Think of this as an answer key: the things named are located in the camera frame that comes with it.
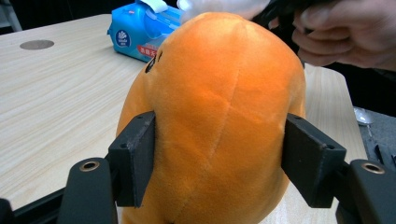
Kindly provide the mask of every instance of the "plush fabric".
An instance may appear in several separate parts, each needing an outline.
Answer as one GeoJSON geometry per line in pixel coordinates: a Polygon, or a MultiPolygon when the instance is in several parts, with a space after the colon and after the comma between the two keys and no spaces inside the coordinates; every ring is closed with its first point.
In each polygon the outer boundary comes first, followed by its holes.
{"type": "Polygon", "coordinates": [[[154,110],[154,171],[123,223],[258,223],[289,180],[288,113],[304,117],[304,69],[275,35],[228,13],[174,31],[140,72],[120,116],[154,110]]]}

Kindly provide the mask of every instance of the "wooden table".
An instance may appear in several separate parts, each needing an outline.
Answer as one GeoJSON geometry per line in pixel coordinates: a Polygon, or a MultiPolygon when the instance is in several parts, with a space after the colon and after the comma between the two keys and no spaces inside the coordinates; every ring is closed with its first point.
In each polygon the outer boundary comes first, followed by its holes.
{"type": "MultiPolygon", "coordinates": [[[[0,35],[0,197],[14,209],[63,188],[76,162],[104,157],[114,140],[144,63],[114,51],[110,23],[100,15],[0,35]],[[20,47],[32,40],[54,45],[20,47]]],[[[305,71],[307,119],[348,149],[347,161],[366,158],[344,78],[310,65],[305,71]]],[[[333,210],[309,208],[290,185],[262,223],[334,222],[333,210]]]]}

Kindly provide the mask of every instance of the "seam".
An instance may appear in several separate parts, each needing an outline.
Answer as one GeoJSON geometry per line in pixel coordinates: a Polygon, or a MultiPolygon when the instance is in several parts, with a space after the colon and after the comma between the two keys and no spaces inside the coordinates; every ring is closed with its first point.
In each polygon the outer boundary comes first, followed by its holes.
{"type": "Polygon", "coordinates": [[[211,152],[210,152],[210,155],[209,155],[209,158],[207,160],[207,163],[206,163],[206,165],[204,167],[203,173],[201,174],[201,176],[199,177],[198,181],[196,182],[193,191],[191,192],[190,196],[184,201],[183,205],[181,206],[180,211],[177,213],[177,215],[175,216],[175,219],[174,219],[174,221],[172,223],[176,223],[176,220],[179,218],[179,216],[183,212],[184,208],[189,204],[189,202],[191,201],[191,198],[194,196],[194,194],[196,192],[196,189],[198,188],[198,186],[201,183],[203,183],[203,181],[205,180],[205,177],[208,174],[208,171],[209,171],[210,166],[212,164],[213,158],[214,158],[214,156],[215,156],[215,154],[216,154],[216,152],[218,150],[219,143],[220,143],[220,141],[222,139],[223,131],[224,131],[225,125],[227,123],[227,120],[228,120],[228,117],[229,117],[229,114],[230,114],[230,109],[232,107],[232,102],[233,102],[233,97],[234,97],[234,94],[235,94],[235,89],[236,89],[236,86],[238,85],[238,82],[239,82],[239,74],[240,74],[240,66],[239,66],[239,64],[238,64],[238,71],[236,73],[236,81],[235,81],[235,83],[233,85],[233,93],[232,93],[230,99],[228,100],[228,102],[229,102],[228,103],[228,108],[227,108],[227,112],[225,114],[224,120],[222,122],[222,126],[220,128],[218,141],[213,145],[213,147],[211,149],[211,152]]]}

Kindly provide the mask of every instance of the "tissue box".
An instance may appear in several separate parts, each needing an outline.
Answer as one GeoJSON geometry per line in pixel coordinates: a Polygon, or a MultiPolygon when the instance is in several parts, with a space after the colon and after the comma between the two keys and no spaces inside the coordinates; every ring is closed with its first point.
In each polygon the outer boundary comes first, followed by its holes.
{"type": "Polygon", "coordinates": [[[159,9],[149,0],[112,11],[112,22],[107,31],[114,50],[143,62],[157,53],[158,47],[180,26],[181,10],[165,6],[159,9]]]}

